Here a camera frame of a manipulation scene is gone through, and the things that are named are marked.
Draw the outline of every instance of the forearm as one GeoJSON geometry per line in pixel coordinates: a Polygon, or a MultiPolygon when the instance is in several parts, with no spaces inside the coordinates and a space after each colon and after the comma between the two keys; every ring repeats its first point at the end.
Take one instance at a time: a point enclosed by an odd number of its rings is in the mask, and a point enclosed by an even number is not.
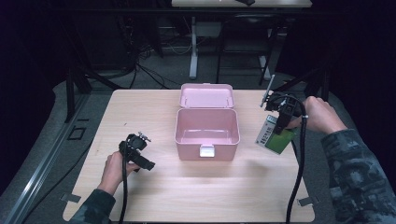
{"type": "Polygon", "coordinates": [[[95,189],[70,219],[70,223],[109,223],[116,200],[107,192],[95,189]]]}
{"type": "Polygon", "coordinates": [[[338,222],[396,223],[395,194],[378,160],[355,130],[322,139],[338,222]]]}

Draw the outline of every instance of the open lid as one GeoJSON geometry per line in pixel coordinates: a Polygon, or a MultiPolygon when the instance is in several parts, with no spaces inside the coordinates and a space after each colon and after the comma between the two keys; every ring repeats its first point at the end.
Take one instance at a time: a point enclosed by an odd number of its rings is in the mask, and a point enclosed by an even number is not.
{"type": "Polygon", "coordinates": [[[185,108],[232,108],[233,87],[227,84],[183,84],[180,105],[185,108]]]}

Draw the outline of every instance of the light wood tabletop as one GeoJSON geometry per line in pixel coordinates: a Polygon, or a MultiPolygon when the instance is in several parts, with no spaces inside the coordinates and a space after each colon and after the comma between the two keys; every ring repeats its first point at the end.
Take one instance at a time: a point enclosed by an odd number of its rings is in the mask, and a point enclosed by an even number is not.
{"type": "MultiPolygon", "coordinates": [[[[235,0],[172,0],[173,7],[247,7],[235,0]]],[[[256,0],[251,7],[311,7],[310,0],[256,0]]]]}
{"type": "MultiPolygon", "coordinates": [[[[156,163],[128,176],[126,221],[136,222],[282,222],[298,164],[291,145],[281,155],[255,144],[268,114],[260,107],[264,91],[233,91],[240,143],[233,161],[181,161],[175,128],[178,90],[114,91],[84,162],[64,219],[69,220],[97,187],[107,155],[120,141],[141,131],[152,142],[142,156],[156,163]]],[[[120,218],[122,184],[115,193],[111,220],[120,218]]],[[[297,199],[306,198],[302,181],[297,199]]],[[[311,206],[294,203],[291,221],[314,219],[311,206]]]]}

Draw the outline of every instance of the hand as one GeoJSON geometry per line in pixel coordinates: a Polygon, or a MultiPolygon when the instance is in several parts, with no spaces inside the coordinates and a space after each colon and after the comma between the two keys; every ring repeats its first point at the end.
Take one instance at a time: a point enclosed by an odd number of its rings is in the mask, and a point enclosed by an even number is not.
{"type": "MultiPolygon", "coordinates": [[[[126,163],[126,174],[129,175],[133,170],[138,169],[139,166],[134,163],[126,163]]],[[[107,157],[105,169],[102,174],[102,181],[98,189],[114,195],[117,187],[122,181],[122,155],[116,151],[107,157]]]]}
{"type": "MultiPolygon", "coordinates": [[[[326,134],[347,129],[347,126],[340,120],[334,108],[322,99],[310,96],[304,101],[304,105],[308,115],[307,129],[326,134]]],[[[295,128],[300,125],[301,117],[292,120],[287,128],[295,128]]]]}

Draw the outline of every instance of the pink plastic container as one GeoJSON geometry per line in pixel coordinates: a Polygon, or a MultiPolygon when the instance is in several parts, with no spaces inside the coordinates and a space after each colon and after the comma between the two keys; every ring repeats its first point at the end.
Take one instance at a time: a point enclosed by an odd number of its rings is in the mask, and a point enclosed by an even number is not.
{"type": "Polygon", "coordinates": [[[177,112],[176,144],[183,161],[231,161],[240,135],[233,88],[226,84],[184,84],[177,112]]]}

